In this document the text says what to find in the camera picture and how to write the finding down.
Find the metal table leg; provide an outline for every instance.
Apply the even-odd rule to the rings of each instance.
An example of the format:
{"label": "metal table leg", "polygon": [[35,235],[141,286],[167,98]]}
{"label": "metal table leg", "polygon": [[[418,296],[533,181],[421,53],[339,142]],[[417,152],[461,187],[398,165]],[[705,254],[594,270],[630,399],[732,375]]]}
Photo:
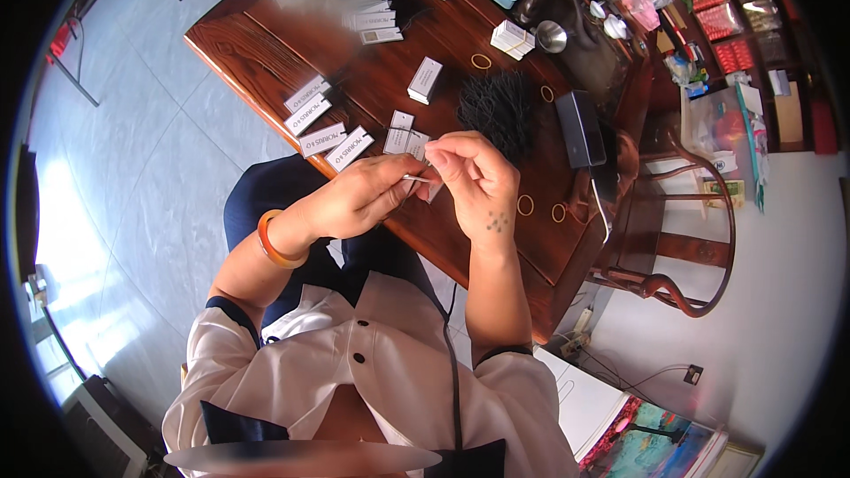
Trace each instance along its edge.
{"label": "metal table leg", "polygon": [[71,73],[68,71],[68,69],[66,69],[66,68],[65,68],[65,65],[63,65],[63,64],[62,64],[62,62],[61,62],[61,61],[60,61],[60,60],[56,57],[56,55],[55,55],[55,54],[53,53],[53,51],[52,51],[52,50],[50,50],[50,49],[48,49],[48,56],[49,56],[51,59],[53,59],[53,61],[56,63],[56,65],[58,65],[58,69],[62,71],[62,74],[64,74],[64,75],[65,75],[65,77],[66,77],[66,78],[67,78],[67,79],[68,79],[68,80],[69,80],[72,84],[74,84],[74,86],[75,86],[75,87],[76,87],[76,88],[77,88],[77,89],[78,89],[78,90],[82,93],[82,95],[83,95],[83,96],[85,96],[85,97],[86,97],[86,99],[87,99],[87,100],[89,100],[89,101],[92,103],[92,105],[93,105],[93,106],[95,106],[95,107],[97,108],[100,104],[99,104],[96,100],[94,100],[94,98],[92,98],[92,96],[89,94],[89,92],[88,92],[87,90],[85,90],[85,89],[82,87],[82,85],[80,85],[80,82],[79,82],[79,81],[77,81],[77,78],[75,78],[75,77],[74,77],[74,75],[73,75],[73,74],[71,74]]}

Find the electrical outlet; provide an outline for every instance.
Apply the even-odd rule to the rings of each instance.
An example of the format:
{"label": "electrical outlet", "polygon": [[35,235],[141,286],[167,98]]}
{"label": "electrical outlet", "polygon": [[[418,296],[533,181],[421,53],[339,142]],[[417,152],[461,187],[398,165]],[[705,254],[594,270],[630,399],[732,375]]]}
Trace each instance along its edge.
{"label": "electrical outlet", "polygon": [[696,385],[699,378],[702,376],[702,367],[691,364],[688,367],[688,372],[685,374],[685,382],[690,385]]}
{"label": "electrical outlet", "polygon": [[590,336],[578,335],[567,343],[561,345],[561,356],[566,358],[567,356],[573,354],[576,351],[579,351],[579,349],[587,347],[588,345],[590,345]]}
{"label": "electrical outlet", "polygon": [[589,308],[581,311],[581,315],[579,316],[579,321],[576,322],[576,325],[573,327],[573,330],[577,335],[580,335],[587,328],[587,324],[590,323],[590,318],[593,316],[593,311]]}

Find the woman's left hand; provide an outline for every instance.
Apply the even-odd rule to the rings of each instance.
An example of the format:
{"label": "woman's left hand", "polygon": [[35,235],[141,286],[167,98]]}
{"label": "woman's left hand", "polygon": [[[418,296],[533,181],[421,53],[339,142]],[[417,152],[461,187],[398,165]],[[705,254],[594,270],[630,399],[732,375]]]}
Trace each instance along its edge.
{"label": "woman's left hand", "polygon": [[351,239],[372,229],[398,207],[411,186],[415,188],[410,196],[428,198],[428,185],[401,179],[405,174],[440,180],[433,169],[426,169],[410,154],[363,158],[293,207],[312,238]]}

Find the orange jade bangle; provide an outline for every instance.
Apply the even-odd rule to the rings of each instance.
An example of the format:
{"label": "orange jade bangle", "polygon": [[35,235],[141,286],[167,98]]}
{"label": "orange jade bangle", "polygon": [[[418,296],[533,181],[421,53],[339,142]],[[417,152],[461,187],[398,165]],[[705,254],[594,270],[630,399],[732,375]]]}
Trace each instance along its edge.
{"label": "orange jade bangle", "polygon": [[269,257],[269,260],[274,262],[276,265],[281,268],[286,268],[287,270],[293,270],[301,265],[304,262],[307,262],[307,257],[310,254],[310,249],[304,251],[304,255],[302,255],[297,260],[289,260],[286,259],[282,254],[278,253],[278,251],[271,245],[271,240],[269,240],[269,221],[278,216],[283,211],[279,208],[272,208],[269,212],[262,215],[260,217],[260,221],[257,224],[257,234],[260,239],[260,247],[263,248],[263,252],[266,253],[266,256]]}

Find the woman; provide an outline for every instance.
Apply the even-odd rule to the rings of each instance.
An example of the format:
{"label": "woman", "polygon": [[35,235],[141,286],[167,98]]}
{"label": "woman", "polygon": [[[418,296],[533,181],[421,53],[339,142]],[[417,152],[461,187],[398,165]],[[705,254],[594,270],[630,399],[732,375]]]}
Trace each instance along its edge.
{"label": "woman", "polygon": [[[254,165],[225,207],[231,252],[189,332],[188,373],[162,425],[169,451],[362,440],[438,451],[425,476],[578,476],[554,377],[531,356],[519,174],[475,132],[428,143],[426,157],[472,243],[474,371],[455,362],[416,253],[373,229],[409,193],[428,195],[403,175],[438,175],[410,155],[361,159],[324,185],[298,156]],[[269,209],[283,210],[258,233]],[[343,239],[342,269],[329,239]]]}

